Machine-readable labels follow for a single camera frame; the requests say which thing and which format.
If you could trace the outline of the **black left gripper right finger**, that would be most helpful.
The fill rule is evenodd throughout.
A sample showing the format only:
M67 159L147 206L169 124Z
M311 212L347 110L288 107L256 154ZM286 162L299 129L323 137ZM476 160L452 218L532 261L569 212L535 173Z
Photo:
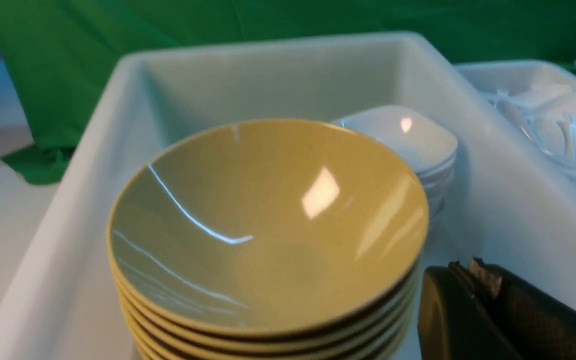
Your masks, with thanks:
M576 360L576 310L496 264L474 257L448 269L477 316L521 360Z

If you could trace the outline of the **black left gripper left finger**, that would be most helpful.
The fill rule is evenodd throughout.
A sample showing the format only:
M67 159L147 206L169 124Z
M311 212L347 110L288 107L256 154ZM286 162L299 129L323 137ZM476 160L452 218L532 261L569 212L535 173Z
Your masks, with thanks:
M467 280L455 268L423 272L417 334L423 360L517 360Z

